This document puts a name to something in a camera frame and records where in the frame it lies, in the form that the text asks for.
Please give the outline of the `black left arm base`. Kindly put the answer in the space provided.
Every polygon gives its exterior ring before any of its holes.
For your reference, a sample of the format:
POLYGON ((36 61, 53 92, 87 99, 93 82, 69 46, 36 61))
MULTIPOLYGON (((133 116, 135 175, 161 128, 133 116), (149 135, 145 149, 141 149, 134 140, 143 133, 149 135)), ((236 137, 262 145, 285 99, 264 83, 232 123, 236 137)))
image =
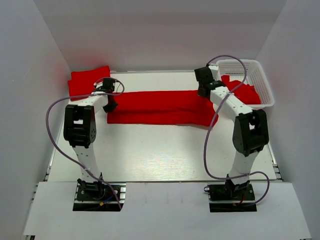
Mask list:
POLYGON ((125 202, 125 184, 77 180, 72 210, 74 212, 119 212, 125 202))

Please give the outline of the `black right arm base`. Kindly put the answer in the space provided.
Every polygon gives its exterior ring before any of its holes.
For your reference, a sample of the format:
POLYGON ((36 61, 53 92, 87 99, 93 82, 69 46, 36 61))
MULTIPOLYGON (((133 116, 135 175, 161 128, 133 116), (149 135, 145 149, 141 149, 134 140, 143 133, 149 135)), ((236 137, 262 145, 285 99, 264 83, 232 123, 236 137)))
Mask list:
POLYGON ((224 184, 209 184, 203 188, 208 194, 211 213, 256 212, 257 204, 252 184, 236 189, 231 181, 224 184))

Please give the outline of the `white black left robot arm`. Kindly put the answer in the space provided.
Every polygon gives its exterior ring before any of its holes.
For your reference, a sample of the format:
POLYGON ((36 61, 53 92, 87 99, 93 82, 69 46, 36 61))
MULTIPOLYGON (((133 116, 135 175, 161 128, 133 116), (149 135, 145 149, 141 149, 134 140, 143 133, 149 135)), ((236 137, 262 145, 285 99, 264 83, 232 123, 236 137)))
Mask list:
POLYGON ((80 163, 82 181, 96 182, 103 178, 94 152, 96 113, 100 110, 110 113, 118 106, 114 93, 116 82, 111 77, 103 78, 89 96, 83 97, 78 104, 68 104, 65 107, 63 137, 80 163))

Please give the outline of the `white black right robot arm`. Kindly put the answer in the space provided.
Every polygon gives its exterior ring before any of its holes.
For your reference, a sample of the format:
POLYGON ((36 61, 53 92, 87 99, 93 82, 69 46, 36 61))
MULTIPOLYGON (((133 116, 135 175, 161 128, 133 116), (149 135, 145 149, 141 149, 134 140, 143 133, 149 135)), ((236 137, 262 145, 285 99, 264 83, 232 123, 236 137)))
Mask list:
POLYGON ((226 195, 236 200, 244 193, 250 182, 253 163, 269 142, 267 116, 264 110, 255 110, 246 105, 236 95, 239 90, 250 87, 240 81, 223 81, 216 64, 194 70, 198 82, 198 95, 208 98, 218 106, 234 123, 232 143, 235 157, 230 172, 226 176, 229 184, 226 195))

